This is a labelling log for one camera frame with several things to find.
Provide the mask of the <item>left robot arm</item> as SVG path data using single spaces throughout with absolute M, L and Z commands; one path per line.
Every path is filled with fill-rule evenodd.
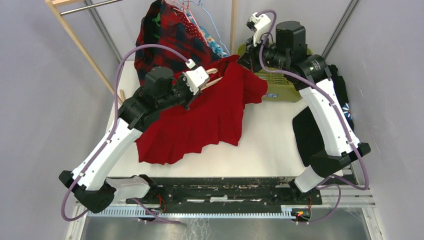
M 158 191 L 146 175 L 108 175 L 135 140 L 159 120 L 162 111 L 175 106 L 187 110 L 209 79 L 202 66 L 185 71 L 178 78 L 167 67 L 154 67 L 145 75 L 144 85 L 122 103 L 117 119 L 91 154 L 74 170 L 64 170 L 59 180 L 95 214 L 130 198 L 147 204 L 154 202 Z

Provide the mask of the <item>red pleated skirt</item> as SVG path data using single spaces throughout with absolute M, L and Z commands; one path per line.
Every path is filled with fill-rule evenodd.
M 200 154 L 204 147 L 220 142 L 238 146 L 247 104 L 259 104 L 268 84 L 238 63 L 231 55 L 207 65 L 217 69 L 206 88 L 185 110 L 178 105 L 167 109 L 136 141 L 138 161 L 174 164 L 184 155 Z

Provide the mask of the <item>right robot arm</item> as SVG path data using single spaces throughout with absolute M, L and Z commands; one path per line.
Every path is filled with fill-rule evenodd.
M 253 36 L 239 63 L 257 73 L 282 73 L 305 100 L 323 140 L 323 149 L 309 158 L 309 166 L 290 184 L 289 199 L 302 204 L 309 191 L 324 183 L 336 172 L 370 153 L 350 127 L 334 89 L 329 66 L 318 54 L 308 52 L 306 29 L 298 21 L 274 25 L 265 15 L 251 19 L 247 27 Z M 267 42 L 275 27 L 273 44 Z

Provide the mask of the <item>wooden hanger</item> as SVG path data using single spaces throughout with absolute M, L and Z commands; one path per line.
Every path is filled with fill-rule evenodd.
M 213 75 L 213 74 L 218 73 L 218 69 L 217 69 L 217 68 L 210 68 L 210 69 L 206 70 L 206 73 L 207 73 L 208 75 Z M 218 78 L 216 78 L 215 80 L 210 80 L 210 81 L 208 81 L 207 83 L 205 83 L 205 84 L 204 84 L 204 85 L 200 88 L 200 90 L 201 90 L 201 91 L 204 91 L 205 89 L 207 89 L 207 88 L 209 88 L 209 87 L 211 87 L 211 86 L 215 85 L 216 83 L 218 83 L 218 82 L 219 82 L 222 78 L 223 78 L 223 76 L 218 77 Z

